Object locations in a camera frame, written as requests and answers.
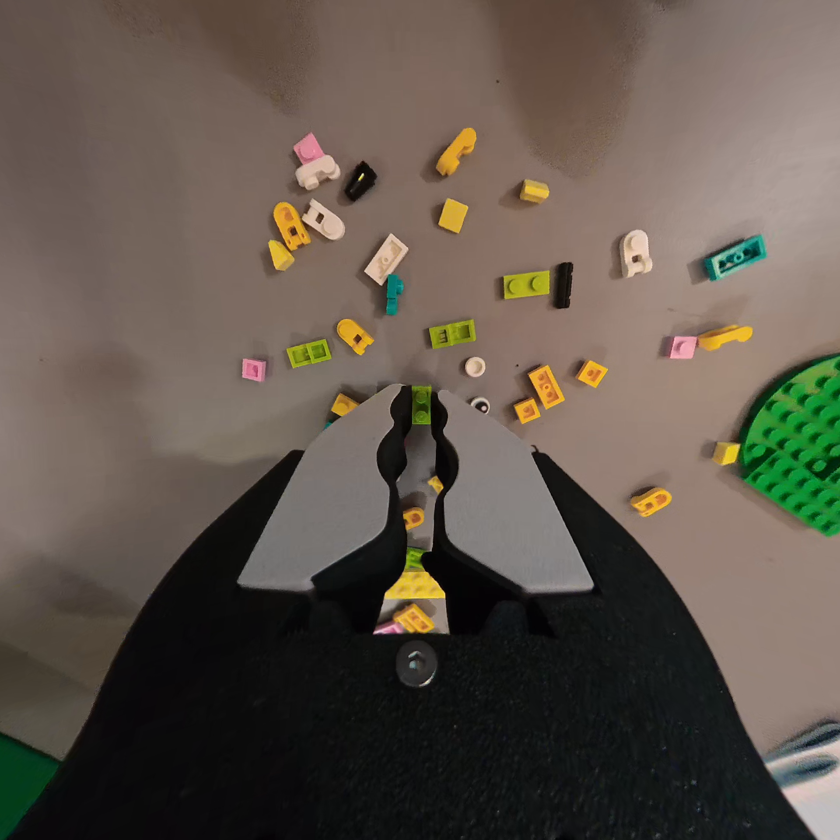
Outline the green lego baseplate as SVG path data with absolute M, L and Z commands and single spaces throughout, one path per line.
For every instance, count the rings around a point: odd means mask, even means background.
M 749 409 L 741 478 L 825 537 L 839 532 L 839 356 L 786 372 Z

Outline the teal lego plate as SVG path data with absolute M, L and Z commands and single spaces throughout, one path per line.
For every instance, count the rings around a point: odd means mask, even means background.
M 757 234 L 706 257 L 703 265 L 707 278 L 719 281 L 760 263 L 767 255 L 764 239 Z

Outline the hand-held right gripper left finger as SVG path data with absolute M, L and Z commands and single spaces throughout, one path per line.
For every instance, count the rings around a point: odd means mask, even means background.
M 356 632 L 373 631 L 405 564 L 396 482 L 410 428 L 411 388 L 393 384 L 322 431 L 292 471 L 238 583 L 335 602 Z

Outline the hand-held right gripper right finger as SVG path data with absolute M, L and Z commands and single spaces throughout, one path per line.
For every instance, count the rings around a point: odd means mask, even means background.
M 499 604 L 586 596 L 595 583 L 531 449 L 448 391 L 433 397 L 437 477 L 427 569 L 445 592 L 449 632 L 478 634 Z

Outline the clear plastic bag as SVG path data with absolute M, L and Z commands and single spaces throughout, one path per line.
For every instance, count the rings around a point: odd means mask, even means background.
M 812 834 L 838 839 L 838 721 L 817 722 L 767 752 L 763 763 Z

